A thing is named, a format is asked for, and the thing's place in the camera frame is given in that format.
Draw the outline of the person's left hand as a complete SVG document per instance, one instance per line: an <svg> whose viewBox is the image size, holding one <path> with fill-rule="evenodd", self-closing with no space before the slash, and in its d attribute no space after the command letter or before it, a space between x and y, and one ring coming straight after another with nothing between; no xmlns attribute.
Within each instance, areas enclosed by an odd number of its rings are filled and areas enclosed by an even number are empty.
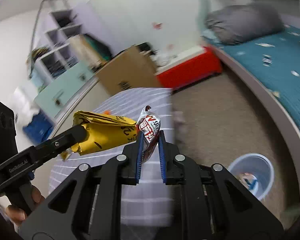
<svg viewBox="0 0 300 240"><path fill-rule="evenodd" d="M34 208L45 200L45 197L41 194L40 190L34 185L32 185L31 198ZM27 219L27 211L29 211L29 208L26 207L26 201L24 199L21 200L20 198L13 198L12 204L6 207L6 215L16 226L21 226Z"/></svg>

